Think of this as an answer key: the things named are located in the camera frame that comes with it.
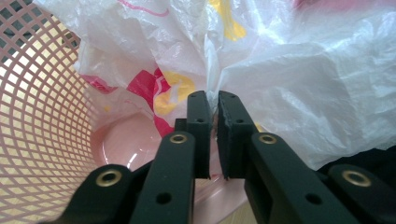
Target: mesh pattern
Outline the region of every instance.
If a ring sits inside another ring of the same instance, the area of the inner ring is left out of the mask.
[[[0,222],[59,215],[96,166],[78,38],[30,1],[0,2]]]

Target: trash can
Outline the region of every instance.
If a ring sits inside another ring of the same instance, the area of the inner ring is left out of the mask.
[[[98,167],[91,146],[94,107],[73,68],[79,39],[31,2],[0,2],[1,223],[56,218]],[[220,177],[208,188],[197,182],[194,215],[206,218],[199,223],[218,222],[247,200],[243,181],[224,183]]]

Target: metal ring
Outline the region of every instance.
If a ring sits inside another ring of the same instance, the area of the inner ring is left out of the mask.
[[[96,178],[96,184],[100,187],[110,187],[121,180],[122,174],[118,170],[107,170]]]
[[[170,141],[175,144],[182,144],[187,141],[187,136],[184,134],[174,134]]]
[[[272,135],[269,135],[269,134],[260,135],[259,140],[265,144],[275,144],[276,143],[276,138],[274,138]]]
[[[361,180],[357,180],[356,178],[353,178],[352,177],[353,175],[358,176],[359,178],[361,178]],[[347,182],[349,182],[349,183],[351,183],[353,185],[359,186],[359,187],[367,188],[367,187],[370,187],[372,185],[372,182],[369,179],[369,177],[367,177],[366,175],[364,175],[364,174],[362,174],[360,172],[357,172],[357,171],[346,170],[346,171],[343,172],[343,178]]]

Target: round hole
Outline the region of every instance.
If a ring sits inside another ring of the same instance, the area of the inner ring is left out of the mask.
[[[122,174],[118,170],[107,170],[99,174],[96,184],[100,187],[110,187],[121,180]]]
[[[372,185],[371,180],[366,175],[357,171],[346,170],[343,172],[343,178],[347,182],[359,187],[366,188]]]
[[[181,144],[187,141],[187,136],[184,134],[175,134],[171,137],[171,142],[175,144]]]
[[[309,201],[312,204],[322,204],[322,200],[316,194],[309,193],[309,194],[305,195],[305,198],[307,201]]]
[[[159,204],[167,204],[172,201],[172,195],[170,193],[160,193],[157,195],[157,203]]]
[[[260,135],[259,140],[265,144],[275,144],[276,138],[269,134]]]

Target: plastic bag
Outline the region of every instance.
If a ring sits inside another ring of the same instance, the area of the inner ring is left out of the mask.
[[[395,143],[392,1],[35,3],[81,37],[76,68],[92,94],[141,96],[161,134],[189,93],[205,90],[215,112],[224,90],[313,169]]]

